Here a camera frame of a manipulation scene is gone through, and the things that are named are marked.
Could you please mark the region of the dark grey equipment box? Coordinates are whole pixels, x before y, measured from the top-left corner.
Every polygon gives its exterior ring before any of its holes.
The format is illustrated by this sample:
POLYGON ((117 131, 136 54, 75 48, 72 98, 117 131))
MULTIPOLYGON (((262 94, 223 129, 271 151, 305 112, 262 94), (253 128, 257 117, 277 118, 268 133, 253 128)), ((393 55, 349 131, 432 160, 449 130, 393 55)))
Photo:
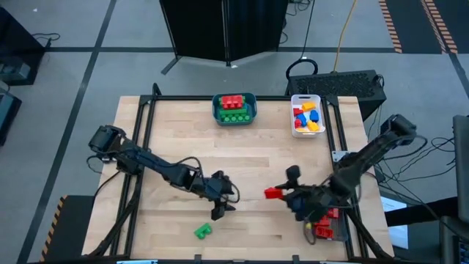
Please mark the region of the dark grey equipment box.
POLYGON ((4 145, 9 129, 22 101, 10 94, 0 94, 0 147, 4 145))

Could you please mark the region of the black fabric partition panel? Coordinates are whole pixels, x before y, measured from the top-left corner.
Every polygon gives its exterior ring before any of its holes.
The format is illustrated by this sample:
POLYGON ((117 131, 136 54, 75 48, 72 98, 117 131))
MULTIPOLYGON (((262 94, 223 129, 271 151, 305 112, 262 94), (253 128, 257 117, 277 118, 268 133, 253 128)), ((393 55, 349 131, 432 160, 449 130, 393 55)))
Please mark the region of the black fabric partition panel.
POLYGON ((289 0, 224 0, 229 61, 277 49, 289 0))
POLYGON ((226 0, 159 0, 176 56, 229 64, 226 0))

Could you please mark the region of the black perforated computer case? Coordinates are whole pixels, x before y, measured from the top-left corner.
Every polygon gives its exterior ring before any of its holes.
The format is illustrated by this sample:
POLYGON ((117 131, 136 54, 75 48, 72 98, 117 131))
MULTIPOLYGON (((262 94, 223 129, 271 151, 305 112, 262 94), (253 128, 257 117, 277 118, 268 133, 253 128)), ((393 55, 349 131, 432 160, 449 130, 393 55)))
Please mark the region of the black perforated computer case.
POLYGON ((362 120, 366 120, 387 99, 383 85, 383 76, 375 70, 291 76, 285 95, 356 97, 362 120))

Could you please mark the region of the white paper sheet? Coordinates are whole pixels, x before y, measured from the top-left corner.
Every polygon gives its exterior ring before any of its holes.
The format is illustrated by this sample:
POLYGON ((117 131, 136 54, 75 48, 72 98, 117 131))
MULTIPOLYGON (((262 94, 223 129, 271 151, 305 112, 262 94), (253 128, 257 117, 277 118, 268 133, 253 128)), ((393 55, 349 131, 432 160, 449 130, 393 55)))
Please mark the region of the white paper sheet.
MULTIPOLYGON (((389 199, 386 197, 381 197, 381 201, 382 201, 383 210, 385 213, 407 207, 407 205, 403 202, 398 202, 396 200, 389 199)), ((402 249, 409 249, 407 225, 389 227, 388 231, 389 231, 391 243, 393 246, 396 246, 402 249)))

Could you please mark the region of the black mat orange stripes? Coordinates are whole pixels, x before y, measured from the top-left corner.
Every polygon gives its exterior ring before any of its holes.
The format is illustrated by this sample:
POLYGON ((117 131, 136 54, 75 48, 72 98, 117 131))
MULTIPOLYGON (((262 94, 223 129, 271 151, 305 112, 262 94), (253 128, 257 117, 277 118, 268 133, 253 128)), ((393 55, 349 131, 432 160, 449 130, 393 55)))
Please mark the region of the black mat orange stripes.
POLYGON ((469 0, 379 0, 400 54, 469 54, 469 0))

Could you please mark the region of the dark teal plastic bin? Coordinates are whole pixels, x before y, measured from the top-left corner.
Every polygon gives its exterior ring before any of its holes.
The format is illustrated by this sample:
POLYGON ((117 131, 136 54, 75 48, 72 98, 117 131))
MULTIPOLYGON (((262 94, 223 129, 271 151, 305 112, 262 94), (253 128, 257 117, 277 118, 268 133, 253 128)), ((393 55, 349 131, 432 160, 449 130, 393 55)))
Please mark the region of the dark teal plastic bin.
POLYGON ((212 99, 212 105, 213 105, 213 118, 215 119, 215 121, 220 126, 250 125, 254 121, 254 119, 257 115, 256 96, 254 94, 250 93, 250 92, 215 95, 212 99), (252 121, 249 122, 249 123, 247 123, 247 122, 245 122, 245 123, 222 123, 220 121, 220 113, 219 113, 219 110, 222 109, 222 107, 220 105, 219 99, 223 95, 243 95, 245 97, 245 103, 244 103, 243 108, 248 109, 247 114, 249 114, 251 116, 252 121))

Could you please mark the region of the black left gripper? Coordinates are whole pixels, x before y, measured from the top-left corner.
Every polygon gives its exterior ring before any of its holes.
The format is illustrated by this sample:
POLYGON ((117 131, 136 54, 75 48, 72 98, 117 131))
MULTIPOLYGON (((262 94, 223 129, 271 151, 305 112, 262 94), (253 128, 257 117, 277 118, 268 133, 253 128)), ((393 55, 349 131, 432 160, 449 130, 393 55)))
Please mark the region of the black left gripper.
MULTIPOLYGON (((207 181, 204 184, 204 197, 209 200, 226 199, 233 195, 233 183, 228 181, 207 181)), ((224 205, 226 211, 234 211, 236 208, 232 205, 224 205)), ((224 216, 223 208, 214 208, 211 210, 211 219, 217 221, 224 216)))

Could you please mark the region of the black aluminium table frame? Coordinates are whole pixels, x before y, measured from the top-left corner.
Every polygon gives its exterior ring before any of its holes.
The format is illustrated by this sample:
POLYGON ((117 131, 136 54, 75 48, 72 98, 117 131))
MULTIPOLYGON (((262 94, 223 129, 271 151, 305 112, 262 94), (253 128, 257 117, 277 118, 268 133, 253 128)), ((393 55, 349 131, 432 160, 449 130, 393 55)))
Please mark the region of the black aluminium table frame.
POLYGON ((213 118, 210 96, 162 95, 153 106, 147 97, 123 96, 114 123, 137 136, 169 161, 186 158, 207 175, 223 170, 240 189, 234 211, 211 223, 212 233, 194 231, 210 223, 213 204, 172 188, 146 171, 136 214, 122 228, 114 248, 132 258, 157 260, 346 260, 366 251, 356 231, 347 242, 306 242, 302 225, 286 205, 266 199, 264 190, 285 182, 297 164, 300 181, 321 183, 331 173, 332 144, 325 134, 299 139, 291 132, 290 99, 262 96, 257 116, 247 126, 221 127, 213 118))

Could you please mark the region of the green two-stud building block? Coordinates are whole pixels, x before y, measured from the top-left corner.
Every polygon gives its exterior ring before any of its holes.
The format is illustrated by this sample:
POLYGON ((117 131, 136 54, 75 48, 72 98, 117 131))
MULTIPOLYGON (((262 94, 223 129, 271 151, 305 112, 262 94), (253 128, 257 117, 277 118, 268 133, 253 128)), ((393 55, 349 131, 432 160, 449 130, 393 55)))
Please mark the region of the green two-stud building block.
POLYGON ((206 238, 207 235, 210 235, 212 231, 213 230, 210 224, 205 223, 202 226, 200 226, 198 229, 196 229, 193 233, 198 239, 203 240, 206 238))

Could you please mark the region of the clear grey plastic bin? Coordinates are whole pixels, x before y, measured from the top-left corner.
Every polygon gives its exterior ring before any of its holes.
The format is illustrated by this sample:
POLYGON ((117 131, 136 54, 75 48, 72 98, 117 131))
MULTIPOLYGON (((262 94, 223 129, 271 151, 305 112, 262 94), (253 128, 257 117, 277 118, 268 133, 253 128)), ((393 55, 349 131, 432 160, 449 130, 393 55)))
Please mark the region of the clear grey plastic bin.
POLYGON ((349 235, 347 232, 347 227, 344 222, 344 217, 341 214, 340 210, 339 210, 339 218, 330 219, 330 226, 327 227, 334 231, 334 237, 332 239, 318 238, 314 232, 314 229, 316 227, 314 223, 315 222, 310 222, 310 221, 303 222, 303 236, 309 244, 314 245, 318 239, 329 240, 329 241, 341 241, 341 242, 346 242, 348 240, 349 235), (311 223, 312 225, 311 229, 305 228, 306 223, 311 223))

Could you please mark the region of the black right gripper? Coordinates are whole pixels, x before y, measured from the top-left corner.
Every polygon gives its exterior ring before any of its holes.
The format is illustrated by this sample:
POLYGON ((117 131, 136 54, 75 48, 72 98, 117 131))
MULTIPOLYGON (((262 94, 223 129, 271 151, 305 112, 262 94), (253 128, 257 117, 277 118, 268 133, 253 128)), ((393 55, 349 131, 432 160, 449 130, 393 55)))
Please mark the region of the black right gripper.
MULTIPOLYGON (((277 189, 292 189, 290 183, 276 186, 277 189)), ((323 188, 312 186, 296 188, 292 193, 281 198, 295 214, 296 220, 320 220, 330 205, 330 195, 323 188)))

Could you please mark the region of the black mat hazard-striped edge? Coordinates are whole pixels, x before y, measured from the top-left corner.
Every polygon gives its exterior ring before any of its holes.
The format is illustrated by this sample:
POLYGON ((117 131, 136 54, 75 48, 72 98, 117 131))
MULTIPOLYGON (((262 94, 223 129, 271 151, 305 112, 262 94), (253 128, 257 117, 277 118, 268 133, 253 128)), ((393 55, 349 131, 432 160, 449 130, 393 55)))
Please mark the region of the black mat hazard-striped edge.
POLYGON ((40 262, 75 260, 81 257, 92 212, 92 196, 70 195, 59 199, 40 262))

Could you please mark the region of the black cabinet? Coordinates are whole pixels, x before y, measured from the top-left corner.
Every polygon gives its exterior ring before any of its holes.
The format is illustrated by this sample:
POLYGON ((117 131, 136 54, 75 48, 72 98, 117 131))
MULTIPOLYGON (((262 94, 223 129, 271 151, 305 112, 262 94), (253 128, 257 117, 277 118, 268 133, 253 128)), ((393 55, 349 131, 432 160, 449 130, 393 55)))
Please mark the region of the black cabinet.
POLYGON ((3 7, 0 7, 0 81, 9 86, 32 85, 45 48, 3 7))

